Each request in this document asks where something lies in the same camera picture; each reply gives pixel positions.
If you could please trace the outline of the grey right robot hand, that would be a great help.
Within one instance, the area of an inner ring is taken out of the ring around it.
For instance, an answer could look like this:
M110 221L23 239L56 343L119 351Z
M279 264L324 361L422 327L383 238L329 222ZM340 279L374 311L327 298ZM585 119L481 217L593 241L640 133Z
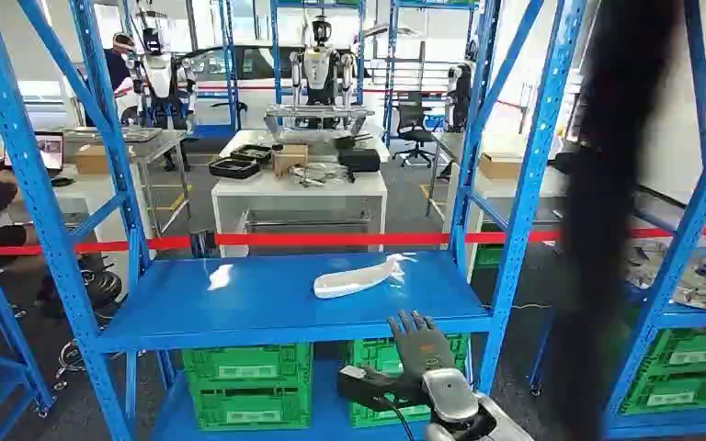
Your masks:
M456 367L450 344L431 317L398 311L387 323L403 365L403 381L420 384L428 371Z

